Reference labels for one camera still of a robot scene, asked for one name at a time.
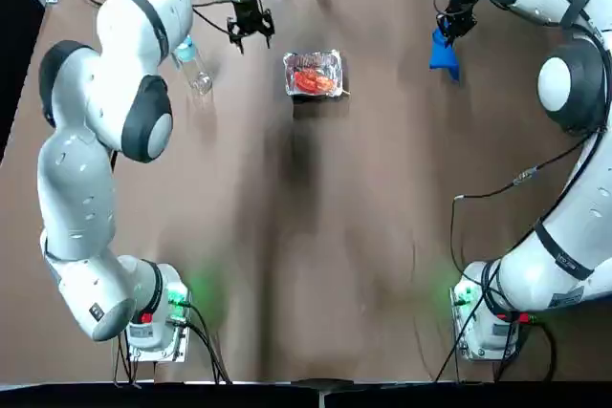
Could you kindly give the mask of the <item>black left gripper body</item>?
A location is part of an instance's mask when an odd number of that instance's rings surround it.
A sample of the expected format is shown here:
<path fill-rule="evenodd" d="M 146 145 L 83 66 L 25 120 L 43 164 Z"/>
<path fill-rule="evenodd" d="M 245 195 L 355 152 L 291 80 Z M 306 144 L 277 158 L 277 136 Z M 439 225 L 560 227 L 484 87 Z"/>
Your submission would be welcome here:
<path fill-rule="evenodd" d="M 244 0 L 232 3 L 235 13 L 235 24 L 239 29 L 258 29 L 262 22 L 262 13 L 258 0 Z"/>

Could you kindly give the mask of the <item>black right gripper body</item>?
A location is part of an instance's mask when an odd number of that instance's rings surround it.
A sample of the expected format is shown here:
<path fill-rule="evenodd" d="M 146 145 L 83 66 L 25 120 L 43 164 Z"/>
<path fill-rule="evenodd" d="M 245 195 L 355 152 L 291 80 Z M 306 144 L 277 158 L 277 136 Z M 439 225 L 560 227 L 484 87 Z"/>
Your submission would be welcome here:
<path fill-rule="evenodd" d="M 445 16 L 448 21 L 471 16 L 477 0 L 448 0 Z"/>

